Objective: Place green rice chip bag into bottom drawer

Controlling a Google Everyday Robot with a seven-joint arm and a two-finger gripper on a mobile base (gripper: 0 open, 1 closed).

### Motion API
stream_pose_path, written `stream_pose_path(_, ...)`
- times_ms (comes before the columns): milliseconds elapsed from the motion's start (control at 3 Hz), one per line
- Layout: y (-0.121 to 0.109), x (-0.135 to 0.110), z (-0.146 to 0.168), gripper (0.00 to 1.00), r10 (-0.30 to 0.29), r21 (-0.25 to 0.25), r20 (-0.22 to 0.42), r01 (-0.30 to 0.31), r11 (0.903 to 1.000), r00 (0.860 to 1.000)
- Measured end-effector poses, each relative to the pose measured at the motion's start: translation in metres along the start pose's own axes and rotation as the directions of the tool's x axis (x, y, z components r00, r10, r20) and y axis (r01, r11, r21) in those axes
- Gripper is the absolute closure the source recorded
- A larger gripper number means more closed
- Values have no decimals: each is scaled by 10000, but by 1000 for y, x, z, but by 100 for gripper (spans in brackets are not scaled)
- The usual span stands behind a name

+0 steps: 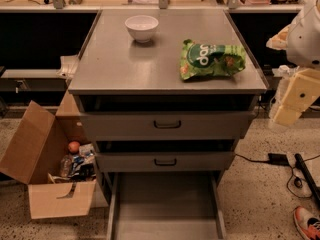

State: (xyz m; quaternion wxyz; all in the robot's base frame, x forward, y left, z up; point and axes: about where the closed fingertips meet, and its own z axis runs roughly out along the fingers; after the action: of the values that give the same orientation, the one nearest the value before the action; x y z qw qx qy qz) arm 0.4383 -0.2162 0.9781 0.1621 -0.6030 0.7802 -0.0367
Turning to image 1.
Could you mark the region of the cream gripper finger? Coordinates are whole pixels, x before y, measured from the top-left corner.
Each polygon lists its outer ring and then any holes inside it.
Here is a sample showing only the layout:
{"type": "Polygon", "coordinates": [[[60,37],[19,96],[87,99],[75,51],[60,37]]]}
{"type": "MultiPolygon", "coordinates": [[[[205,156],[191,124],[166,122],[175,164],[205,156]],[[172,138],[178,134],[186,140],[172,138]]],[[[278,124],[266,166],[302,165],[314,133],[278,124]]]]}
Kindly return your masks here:
{"type": "Polygon", "coordinates": [[[280,105],[273,116],[273,121],[282,126],[290,126],[294,124],[301,116],[300,111],[280,105]]]}
{"type": "Polygon", "coordinates": [[[276,35],[269,38],[266,47],[273,50],[286,50],[287,49],[287,35],[289,26],[281,29],[276,35]]]}

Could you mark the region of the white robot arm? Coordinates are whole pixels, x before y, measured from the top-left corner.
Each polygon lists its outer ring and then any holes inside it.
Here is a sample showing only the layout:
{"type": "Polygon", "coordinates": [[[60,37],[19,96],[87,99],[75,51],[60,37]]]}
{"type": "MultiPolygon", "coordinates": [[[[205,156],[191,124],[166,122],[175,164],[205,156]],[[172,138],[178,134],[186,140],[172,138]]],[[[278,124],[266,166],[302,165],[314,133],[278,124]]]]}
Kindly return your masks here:
{"type": "Polygon", "coordinates": [[[266,46],[284,50],[287,60],[298,67],[280,80],[269,112],[274,124],[291,126],[320,97],[320,0],[307,0],[266,46]]]}

